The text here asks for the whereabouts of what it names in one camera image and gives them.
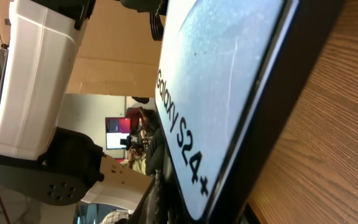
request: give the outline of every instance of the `black frame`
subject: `black frame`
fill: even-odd
[[[344,1],[286,1],[224,159],[222,175],[213,190],[214,196],[208,201],[202,218],[192,220],[193,223],[234,223],[240,217]],[[292,19],[285,27],[289,16]],[[283,31],[285,38],[280,40],[279,35]],[[173,164],[169,146],[166,147]],[[217,183],[222,183],[219,189],[216,188]],[[188,214],[182,195],[181,202]]]
[[[96,0],[31,0],[75,20],[74,28],[80,30],[85,19],[92,15]]]
[[[104,180],[103,156],[103,148],[88,136],[57,128],[36,161],[0,155],[0,185],[50,205],[71,205]]]

